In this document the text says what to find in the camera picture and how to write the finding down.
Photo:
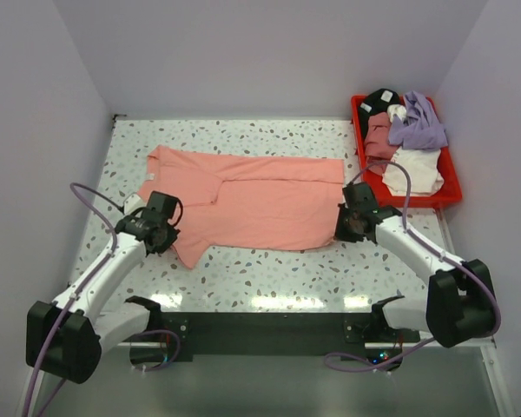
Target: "black garment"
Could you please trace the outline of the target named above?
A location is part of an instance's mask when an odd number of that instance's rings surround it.
[[[365,97],[365,100],[357,108],[359,112],[359,125],[361,127],[361,137],[363,141],[368,132],[368,119],[388,110],[392,104],[401,104],[399,95],[391,89],[378,89]]]

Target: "pink long-sleeve shirt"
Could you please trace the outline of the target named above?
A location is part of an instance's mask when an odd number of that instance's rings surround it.
[[[333,241],[342,201],[337,159],[211,155],[157,147],[138,194],[183,203],[174,249],[192,268],[211,245],[301,250]]]

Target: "white cloth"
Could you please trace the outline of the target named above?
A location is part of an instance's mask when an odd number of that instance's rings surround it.
[[[404,122],[407,118],[407,109],[406,106],[402,106],[401,104],[392,104],[388,106],[388,117],[390,117],[390,123],[393,123],[393,118],[397,116],[401,122]]]
[[[393,154],[392,161],[407,170],[411,177],[411,195],[429,196],[436,194],[444,184],[444,178],[438,172],[437,164],[440,149],[419,150],[399,148]],[[407,180],[401,170],[393,165],[386,166],[382,182],[392,195],[406,195]]]

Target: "white wall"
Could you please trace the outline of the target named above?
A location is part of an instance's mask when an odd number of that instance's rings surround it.
[[[486,0],[55,0],[102,97],[144,117],[351,117],[436,91]]]
[[[490,0],[437,94],[465,199],[456,250],[492,273],[501,365],[521,412],[521,0]]]
[[[25,321],[64,285],[96,183],[109,112],[50,0],[0,0],[0,416],[29,368]]]

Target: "mauve cloth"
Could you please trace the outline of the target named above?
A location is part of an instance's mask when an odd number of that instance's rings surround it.
[[[393,154],[398,150],[397,146],[388,143],[388,133],[390,132],[390,119],[386,112],[378,113],[368,119],[368,132],[363,143],[365,145],[366,163],[386,159],[390,161]],[[386,165],[371,167],[374,174],[382,175],[386,171]]]
[[[403,96],[407,118],[401,122],[394,117],[388,142],[403,149],[436,150],[448,146],[444,125],[440,123],[431,103],[417,91]]]
[[[174,249],[192,268],[211,245],[302,250],[333,241],[343,162],[281,156],[211,155],[157,147],[139,189],[183,203]]]

